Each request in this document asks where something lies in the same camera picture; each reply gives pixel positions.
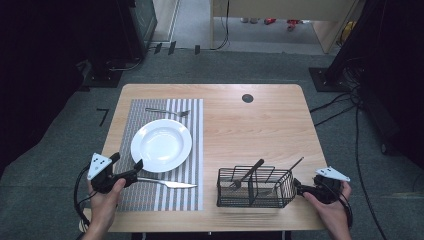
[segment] hand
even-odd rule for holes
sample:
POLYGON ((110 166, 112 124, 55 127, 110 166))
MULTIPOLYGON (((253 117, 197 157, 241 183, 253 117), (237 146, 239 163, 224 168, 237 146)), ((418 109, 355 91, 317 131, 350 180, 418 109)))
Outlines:
MULTIPOLYGON (((352 189, 347 182, 342 182, 342 186, 342 194, 346 197, 346 199, 349 199, 352 189)), ((303 196, 318 211, 321 220, 327 227, 330 233, 330 237, 333 240, 352 239, 349 233, 345 209, 339 201, 333 202, 331 204, 323 204, 318 201, 314 195, 308 192, 305 192, 303 196)))
MULTIPOLYGON (((108 194, 96 193, 91 199, 91 223, 83 239, 102 239, 112 226, 119 196, 125 186, 125 179, 119 179, 108 194)), ((89 192, 93 192, 88 183, 89 192)))

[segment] striped placemat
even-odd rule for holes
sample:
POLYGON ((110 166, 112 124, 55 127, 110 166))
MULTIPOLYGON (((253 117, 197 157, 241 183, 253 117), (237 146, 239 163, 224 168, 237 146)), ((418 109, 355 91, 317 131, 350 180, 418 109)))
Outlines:
POLYGON ((115 164, 115 173, 133 169, 131 141, 145 124, 158 119, 172 119, 182 123, 193 139, 192 150, 187 159, 177 168, 164 173, 144 170, 140 177, 196 184, 189 189, 170 189, 156 183, 133 183, 125 188, 118 211, 198 211, 203 210, 203 99, 133 99, 124 130, 121 159, 115 164), (168 113, 146 112, 145 108, 168 111, 190 110, 188 117, 177 117, 168 113))

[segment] utensil holder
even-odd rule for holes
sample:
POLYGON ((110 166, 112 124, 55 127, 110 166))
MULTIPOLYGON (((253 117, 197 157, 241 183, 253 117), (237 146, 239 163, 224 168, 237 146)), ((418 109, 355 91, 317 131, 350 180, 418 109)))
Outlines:
POLYGON ((241 179, 252 166, 220 168, 218 172, 218 207, 284 208, 296 196, 291 170, 261 166, 241 182, 241 187, 230 187, 241 179))

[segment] white triangular marker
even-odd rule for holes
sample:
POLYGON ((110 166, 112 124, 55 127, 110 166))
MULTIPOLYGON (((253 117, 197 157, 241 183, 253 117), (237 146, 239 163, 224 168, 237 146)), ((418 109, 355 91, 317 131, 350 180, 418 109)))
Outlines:
POLYGON ((112 160, 104 157, 100 154, 94 153, 91 158, 90 169, 88 170, 87 179, 92 180, 97 174, 99 174, 103 169, 105 169, 109 164, 112 163, 112 160))
POLYGON ((317 169, 315 172, 327 178, 350 182, 349 177, 346 177, 345 175, 341 174, 340 172, 338 172, 336 169, 332 167, 317 169))

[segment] person's left hand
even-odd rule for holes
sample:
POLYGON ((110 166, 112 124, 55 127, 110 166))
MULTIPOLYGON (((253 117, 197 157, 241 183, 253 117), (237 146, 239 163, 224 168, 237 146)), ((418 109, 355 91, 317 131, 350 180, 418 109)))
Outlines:
MULTIPOLYGON (((116 206, 125 179, 119 179, 108 194, 96 193, 91 199, 91 223, 83 239, 102 239, 103 235, 112 226, 115 218, 116 206)), ((91 183, 88 182, 89 192, 93 192, 91 183)))

